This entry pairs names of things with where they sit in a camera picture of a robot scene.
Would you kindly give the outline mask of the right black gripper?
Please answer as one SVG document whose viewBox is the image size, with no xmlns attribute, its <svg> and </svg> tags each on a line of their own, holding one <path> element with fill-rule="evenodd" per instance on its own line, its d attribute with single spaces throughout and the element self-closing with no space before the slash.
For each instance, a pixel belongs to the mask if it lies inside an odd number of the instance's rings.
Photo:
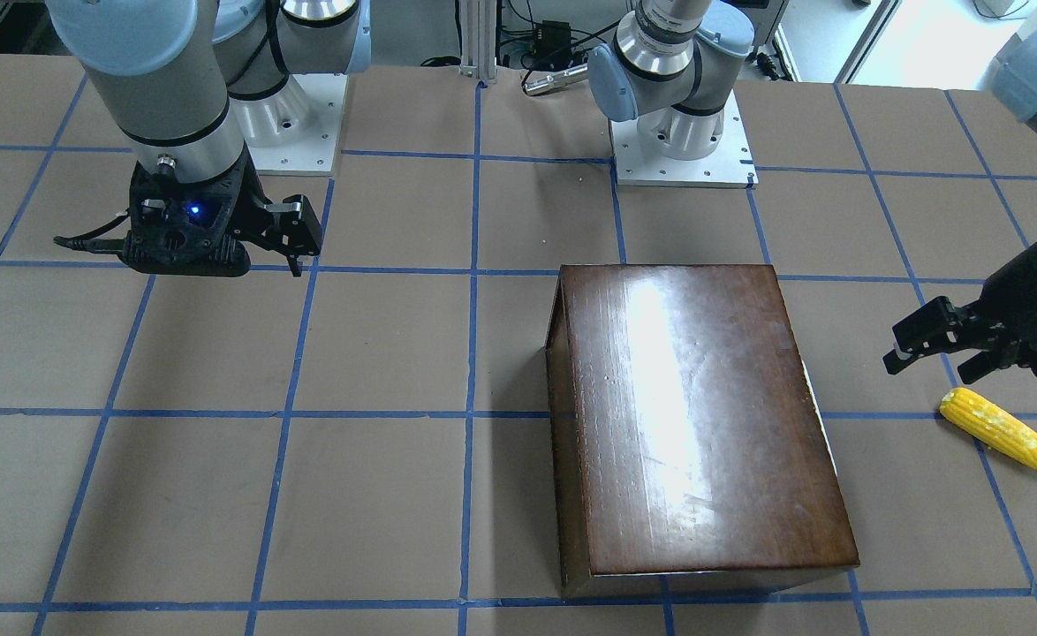
<svg viewBox="0 0 1037 636">
<path fill-rule="evenodd" d="M 251 154 L 243 150 L 220 176 L 199 184 L 162 178 L 135 164 L 128 186 L 120 259 L 140 273 L 243 276 L 252 243 L 283 254 L 293 277 L 303 257 L 320 256 L 323 225 L 306 196 L 269 204 Z"/>
</svg>

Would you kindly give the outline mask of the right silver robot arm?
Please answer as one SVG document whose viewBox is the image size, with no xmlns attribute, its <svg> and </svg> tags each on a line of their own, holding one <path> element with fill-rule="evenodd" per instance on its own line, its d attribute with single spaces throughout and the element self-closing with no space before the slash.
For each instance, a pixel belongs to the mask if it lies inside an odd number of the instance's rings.
<svg viewBox="0 0 1037 636">
<path fill-rule="evenodd" d="M 300 75 L 352 75 L 372 59 L 366 1 L 49 1 L 51 25 L 136 157 L 127 209 L 55 245 L 140 273 L 244 276 L 247 246 L 292 276 L 323 250 L 303 194 L 272 201 L 253 148 L 316 115 Z"/>
</svg>

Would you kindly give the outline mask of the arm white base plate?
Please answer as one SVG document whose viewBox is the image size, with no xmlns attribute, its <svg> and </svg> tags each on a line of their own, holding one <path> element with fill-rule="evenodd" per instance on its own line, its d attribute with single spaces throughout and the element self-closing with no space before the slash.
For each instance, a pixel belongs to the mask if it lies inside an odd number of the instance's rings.
<svg viewBox="0 0 1037 636">
<path fill-rule="evenodd" d="M 261 176 L 333 176 L 349 81 L 348 75 L 292 75 L 276 95 L 232 98 L 232 115 Z"/>
<path fill-rule="evenodd" d="M 760 182 L 734 92 L 708 116 L 668 108 L 611 122 L 609 133 L 621 185 L 753 188 Z"/>
</svg>

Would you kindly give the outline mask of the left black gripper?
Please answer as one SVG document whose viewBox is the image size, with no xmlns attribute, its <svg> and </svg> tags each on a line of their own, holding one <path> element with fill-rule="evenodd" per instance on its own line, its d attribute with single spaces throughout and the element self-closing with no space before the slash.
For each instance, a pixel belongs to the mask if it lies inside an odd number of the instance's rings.
<svg viewBox="0 0 1037 636">
<path fill-rule="evenodd" d="M 978 306 L 994 325 L 994 345 L 956 367 L 962 382 L 1015 365 L 1037 378 L 1037 242 L 986 279 Z M 982 317 L 950 298 L 934 298 L 891 327 L 895 341 L 882 366 L 897 375 L 919 359 L 974 349 L 983 342 Z"/>
</svg>

